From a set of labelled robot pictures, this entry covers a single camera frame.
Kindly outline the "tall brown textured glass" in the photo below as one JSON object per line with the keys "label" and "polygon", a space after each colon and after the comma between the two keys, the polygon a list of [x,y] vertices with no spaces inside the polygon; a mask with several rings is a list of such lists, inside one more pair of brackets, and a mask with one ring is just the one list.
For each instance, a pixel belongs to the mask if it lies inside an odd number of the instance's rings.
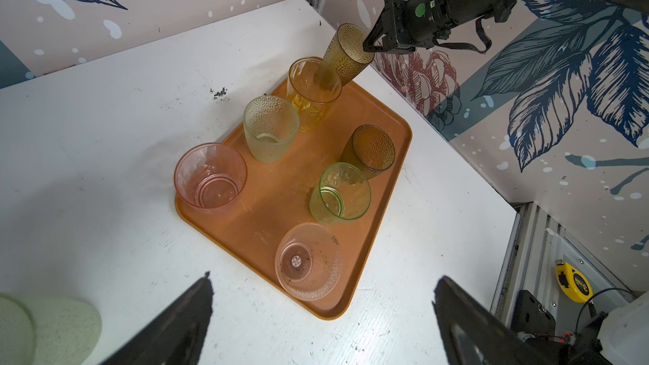
{"label": "tall brown textured glass", "polygon": [[340,25],[324,54],[323,61],[337,72],[345,86],[372,64],[375,55],[363,50],[365,32],[356,25]]}

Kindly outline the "tall pale green glass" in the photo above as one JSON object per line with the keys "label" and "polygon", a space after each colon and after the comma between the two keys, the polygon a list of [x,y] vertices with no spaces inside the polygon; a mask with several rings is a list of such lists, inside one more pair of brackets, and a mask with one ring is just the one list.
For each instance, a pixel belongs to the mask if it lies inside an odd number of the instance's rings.
{"label": "tall pale green glass", "polygon": [[2,364],[81,364],[94,351],[101,316],[70,297],[1,295]]}

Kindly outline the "pale green textured glass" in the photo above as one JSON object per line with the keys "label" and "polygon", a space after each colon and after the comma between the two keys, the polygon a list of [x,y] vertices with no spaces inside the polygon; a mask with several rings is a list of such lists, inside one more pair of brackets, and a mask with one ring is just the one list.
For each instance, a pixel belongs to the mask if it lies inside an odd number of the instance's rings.
{"label": "pale green textured glass", "polygon": [[299,131],[299,115],[293,105],[278,96],[259,96],[250,101],[243,114],[248,148],[262,163],[280,160]]}

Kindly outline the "yellow clear glass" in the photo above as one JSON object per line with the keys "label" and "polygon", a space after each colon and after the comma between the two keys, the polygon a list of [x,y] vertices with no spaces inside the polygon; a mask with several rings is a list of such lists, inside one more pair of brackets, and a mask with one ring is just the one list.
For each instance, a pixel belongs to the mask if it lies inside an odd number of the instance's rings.
{"label": "yellow clear glass", "polygon": [[299,116],[299,130],[314,130],[341,95],[342,83],[336,71],[320,57],[295,61],[287,75],[286,99]]}

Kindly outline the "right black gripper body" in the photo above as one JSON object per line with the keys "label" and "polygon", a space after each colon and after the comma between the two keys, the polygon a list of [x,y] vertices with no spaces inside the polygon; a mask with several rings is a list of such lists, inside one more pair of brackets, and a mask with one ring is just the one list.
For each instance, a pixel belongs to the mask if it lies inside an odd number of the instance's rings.
{"label": "right black gripper body", "polygon": [[434,0],[385,0],[381,15],[382,52],[405,54],[417,48],[431,48],[435,41],[448,39],[451,29],[439,15]]}

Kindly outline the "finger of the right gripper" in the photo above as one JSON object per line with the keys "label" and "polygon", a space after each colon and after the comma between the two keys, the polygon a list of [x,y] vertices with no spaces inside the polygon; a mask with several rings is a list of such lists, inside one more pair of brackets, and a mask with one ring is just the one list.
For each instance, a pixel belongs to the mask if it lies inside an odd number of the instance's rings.
{"label": "finger of the right gripper", "polygon": [[399,47],[396,33],[394,7],[385,5],[378,20],[363,42],[365,52],[395,52]]}

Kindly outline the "short brown textured glass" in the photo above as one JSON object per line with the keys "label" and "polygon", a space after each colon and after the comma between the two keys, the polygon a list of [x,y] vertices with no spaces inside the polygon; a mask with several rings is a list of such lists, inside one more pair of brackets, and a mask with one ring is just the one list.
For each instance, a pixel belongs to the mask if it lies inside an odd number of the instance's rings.
{"label": "short brown textured glass", "polygon": [[391,168],[395,157],[395,146],[390,136],[375,125],[364,124],[354,130],[340,162],[355,166],[366,179],[372,179]]}

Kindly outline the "bright green clear glass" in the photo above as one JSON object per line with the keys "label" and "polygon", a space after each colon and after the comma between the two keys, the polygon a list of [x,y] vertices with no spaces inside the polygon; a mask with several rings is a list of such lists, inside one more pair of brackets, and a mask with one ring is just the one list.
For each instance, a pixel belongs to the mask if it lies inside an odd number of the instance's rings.
{"label": "bright green clear glass", "polygon": [[356,221],[369,210],[372,191],[365,175],[355,166],[336,162],[324,170],[314,186],[309,210],[323,225]]}

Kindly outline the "pink textured glass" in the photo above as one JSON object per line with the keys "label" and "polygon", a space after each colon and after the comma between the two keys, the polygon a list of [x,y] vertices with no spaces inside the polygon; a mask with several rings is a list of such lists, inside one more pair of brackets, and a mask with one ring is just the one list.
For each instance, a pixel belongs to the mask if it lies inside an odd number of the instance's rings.
{"label": "pink textured glass", "polygon": [[319,300],[341,279],[341,245],[329,228],[301,223],[282,239],[275,254],[275,273],[292,297],[306,302]]}

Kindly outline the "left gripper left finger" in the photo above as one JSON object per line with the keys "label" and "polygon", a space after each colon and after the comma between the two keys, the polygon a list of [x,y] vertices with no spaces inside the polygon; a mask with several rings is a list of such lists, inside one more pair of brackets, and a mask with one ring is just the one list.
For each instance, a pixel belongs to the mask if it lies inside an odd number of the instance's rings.
{"label": "left gripper left finger", "polygon": [[213,296],[210,274],[205,273],[104,363],[198,363],[211,321]]}

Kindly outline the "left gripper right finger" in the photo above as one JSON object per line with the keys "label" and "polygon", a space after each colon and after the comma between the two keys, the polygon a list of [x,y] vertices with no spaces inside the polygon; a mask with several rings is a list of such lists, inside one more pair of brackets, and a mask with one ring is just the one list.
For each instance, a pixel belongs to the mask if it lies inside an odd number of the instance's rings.
{"label": "left gripper right finger", "polygon": [[450,364],[549,364],[538,351],[443,276],[434,289],[434,312]]}

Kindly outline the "pink ribbed clear glass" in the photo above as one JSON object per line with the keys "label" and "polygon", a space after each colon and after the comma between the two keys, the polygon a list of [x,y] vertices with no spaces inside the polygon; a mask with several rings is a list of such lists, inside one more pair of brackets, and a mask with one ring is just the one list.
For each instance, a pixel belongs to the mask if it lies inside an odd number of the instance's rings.
{"label": "pink ribbed clear glass", "polygon": [[243,156],[220,143],[205,143],[188,150],[173,175],[177,197],[203,213],[230,206],[243,192],[247,179],[248,167]]}

